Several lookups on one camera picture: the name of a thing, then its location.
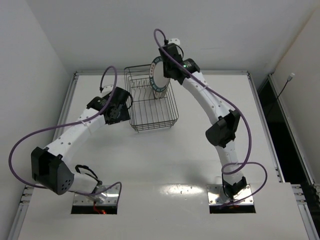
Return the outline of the white plate dark blue rim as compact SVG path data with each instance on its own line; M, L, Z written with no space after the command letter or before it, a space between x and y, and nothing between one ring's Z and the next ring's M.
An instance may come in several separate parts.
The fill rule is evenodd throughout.
M164 92L169 85L170 79L164 76L163 58L157 56L150 64L149 83L156 93Z

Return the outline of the white plate grey flower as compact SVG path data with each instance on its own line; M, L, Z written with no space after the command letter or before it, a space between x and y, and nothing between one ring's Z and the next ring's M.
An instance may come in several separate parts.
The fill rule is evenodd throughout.
M159 99L162 99L166 96L167 90L168 90L168 85L166 85L165 89L160 93Z

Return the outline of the orange sunburst plate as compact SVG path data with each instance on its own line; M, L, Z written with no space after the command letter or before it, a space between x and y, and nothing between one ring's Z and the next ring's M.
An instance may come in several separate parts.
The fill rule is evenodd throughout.
M157 92L157 91L153 90L152 93L153 93L153 97L155 100L161 98L161 94L162 94L161 92Z

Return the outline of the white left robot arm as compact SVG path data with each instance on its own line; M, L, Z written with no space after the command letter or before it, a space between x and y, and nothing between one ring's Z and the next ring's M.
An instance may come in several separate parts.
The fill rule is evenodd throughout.
M98 177L70 170L68 164L95 131L130 119L127 100L131 97L125 89L112 86L105 89L103 97L94 97L78 118L79 124L45 148L36 147L31 152L32 178L57 195L68 191L93 194L102 184Z

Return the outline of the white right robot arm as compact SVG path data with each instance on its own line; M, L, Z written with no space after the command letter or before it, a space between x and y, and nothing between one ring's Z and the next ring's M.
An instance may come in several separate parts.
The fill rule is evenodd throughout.
M162 48L159 52L163 60L163 75L178 81L197 100L211 123L205 132L207 140L215 146L224 171L235 171L238 167L235 138L239 111L232 110L208 90L199 66L191 58L183 60L175 43L165 40Z

